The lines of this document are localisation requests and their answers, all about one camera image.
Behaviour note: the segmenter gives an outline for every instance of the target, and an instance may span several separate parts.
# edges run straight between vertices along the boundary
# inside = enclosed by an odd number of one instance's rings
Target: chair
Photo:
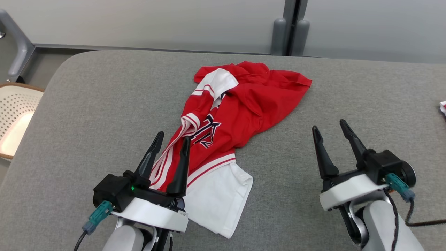
[[[19,83],[0,85],[0,157],[11,161],[44,90]]]

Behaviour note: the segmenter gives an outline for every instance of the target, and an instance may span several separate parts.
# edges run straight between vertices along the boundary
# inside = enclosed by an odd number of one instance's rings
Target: floor
[[[69,57],[86,50],[44,49],[37,48],[28,61],[21,76],[32,86],[45,89],[59,66]],[[8,79],[8,70],[17,52],[17,46],[11,36],[0,39],[0,83]],[[0,184],[11,162],[0,158]]]

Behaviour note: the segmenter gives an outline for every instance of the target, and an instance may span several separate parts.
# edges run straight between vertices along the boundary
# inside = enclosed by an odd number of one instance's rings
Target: cloth
[[[446,101],[440,102],[440,110],[446,115]]]
[[[191,138],[186,212],[194,222],[230,238],[252,187],[252,177],[235,161],[243,147],[285,118],[311,80],[292,71],[270,71],[262,63],[202,67],[185,104],[181,127],[154,164],[151,188],[165,191]]]

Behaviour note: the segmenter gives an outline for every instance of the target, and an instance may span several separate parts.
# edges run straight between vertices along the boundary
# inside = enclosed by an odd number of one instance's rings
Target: white sleeve
[[[229,239],[239,223],[252,180],[235,162],[199,177],[184,197],[189,219]]]
[[[239,82],[230,72],[218,68],[206,74],[191,95],[200,96],[204,91],[208,91],[213,96],[214,101],[216,101],[223,93],[236,87],[238,84]]]

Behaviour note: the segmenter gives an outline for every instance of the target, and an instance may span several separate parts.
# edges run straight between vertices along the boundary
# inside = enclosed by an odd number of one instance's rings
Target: gray tabletop
[[[1,250],[72,250],[94,210],[93,187],[134,170],[158,131],[170,138],[205,65],[263,62],[313,79],[298,107],[236,151],[254,184],[231,239],[190,222],[174,250],[356,250],[337,211],[319,204],[322,180],[311,127],[340,171],[355,168],[344,118],[367,147],[391,150],[417,172],[414,221],[445,217],[446,66],[259,55],[95,51],[52,78],[0,188]],[[400,214],[408,210],[394,195]],[[79,250],[101,250],[107,218]],[[413,228],[443,250],[446,226]]]

